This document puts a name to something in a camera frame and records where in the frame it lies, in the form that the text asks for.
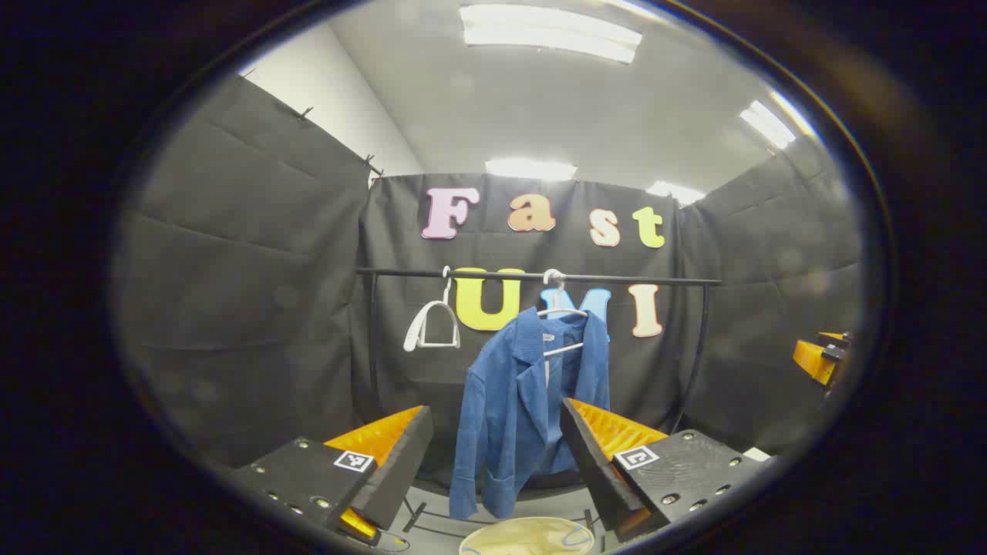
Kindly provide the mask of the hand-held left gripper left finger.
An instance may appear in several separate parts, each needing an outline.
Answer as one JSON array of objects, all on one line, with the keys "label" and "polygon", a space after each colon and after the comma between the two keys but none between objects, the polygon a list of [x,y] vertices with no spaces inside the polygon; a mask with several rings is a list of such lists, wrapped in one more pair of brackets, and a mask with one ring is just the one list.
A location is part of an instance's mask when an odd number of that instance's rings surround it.
[{"label": "hand-held left gripper left finger", "polygon": [[231,477],[321,530],[376,546],[415,481],[433,430],[431,408],[416,406],[324,442],[299,436]]}]

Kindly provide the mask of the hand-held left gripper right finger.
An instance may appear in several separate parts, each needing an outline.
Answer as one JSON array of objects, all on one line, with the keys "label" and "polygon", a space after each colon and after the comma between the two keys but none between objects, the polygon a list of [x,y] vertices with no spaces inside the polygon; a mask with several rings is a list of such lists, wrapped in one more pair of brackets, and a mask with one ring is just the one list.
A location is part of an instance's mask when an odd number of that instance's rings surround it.
[{"label": "hand-held left gripper right finger", "polygon": [[604,530],[626,542],[701,512],[772,463],[694,429],[672,435],[575,399],[561,407],[570,446]]}]

